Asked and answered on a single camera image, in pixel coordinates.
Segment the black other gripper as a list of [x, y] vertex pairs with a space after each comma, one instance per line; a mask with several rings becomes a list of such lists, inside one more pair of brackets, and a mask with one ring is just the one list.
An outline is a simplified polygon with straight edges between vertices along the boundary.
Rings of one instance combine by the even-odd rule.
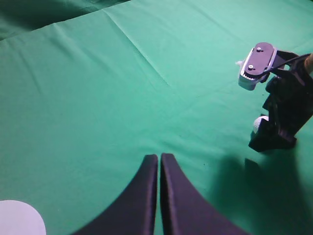
[[248, 146], [256, 152], [295, 147], [296, 133], [313, 116], [313, 55], [278, 51], [268, 73], [268, 98], [258, 132], [251, 132]]

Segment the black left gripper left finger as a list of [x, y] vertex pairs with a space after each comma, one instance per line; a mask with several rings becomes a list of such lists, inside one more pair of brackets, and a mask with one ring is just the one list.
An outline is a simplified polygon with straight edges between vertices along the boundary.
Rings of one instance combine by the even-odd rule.
[[75, 235], [152, 235], [157, 207], [157, 155], [146, 155], [121, 194]]

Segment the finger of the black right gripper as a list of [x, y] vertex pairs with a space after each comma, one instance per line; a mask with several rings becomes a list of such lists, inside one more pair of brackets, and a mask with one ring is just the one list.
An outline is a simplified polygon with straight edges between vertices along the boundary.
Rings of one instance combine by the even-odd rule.
[[256, 162], [250, 159], [245, 159], [245, 171], [247, 173], [258, 173], [260, 172], [260, 167]]

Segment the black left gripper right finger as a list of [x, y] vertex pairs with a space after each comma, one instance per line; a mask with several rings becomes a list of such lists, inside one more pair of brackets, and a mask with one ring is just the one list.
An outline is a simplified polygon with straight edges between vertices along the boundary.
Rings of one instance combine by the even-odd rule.
[[248, 234], [204, 199], [170, 153], [161, 154], [160, 207], [165, 235]]

